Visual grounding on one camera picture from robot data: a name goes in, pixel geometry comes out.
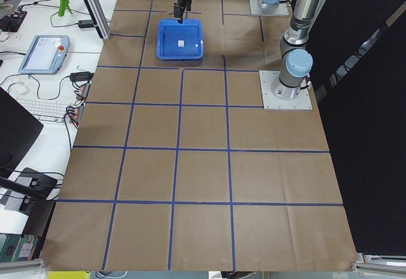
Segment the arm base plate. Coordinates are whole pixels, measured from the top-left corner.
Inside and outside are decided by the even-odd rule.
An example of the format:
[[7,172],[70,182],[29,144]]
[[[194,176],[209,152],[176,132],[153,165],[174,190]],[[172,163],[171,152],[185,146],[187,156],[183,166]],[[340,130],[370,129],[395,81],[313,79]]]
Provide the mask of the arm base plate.
[[260,70],[259,79],[265,110],[311,110],[310,93],[303,80],[298,88],[287,88],[279,79],[279,71]]
[[281,1],[277,4],[265,4],[262,0],[249,0],[251,16],[288,17],[289,10]]

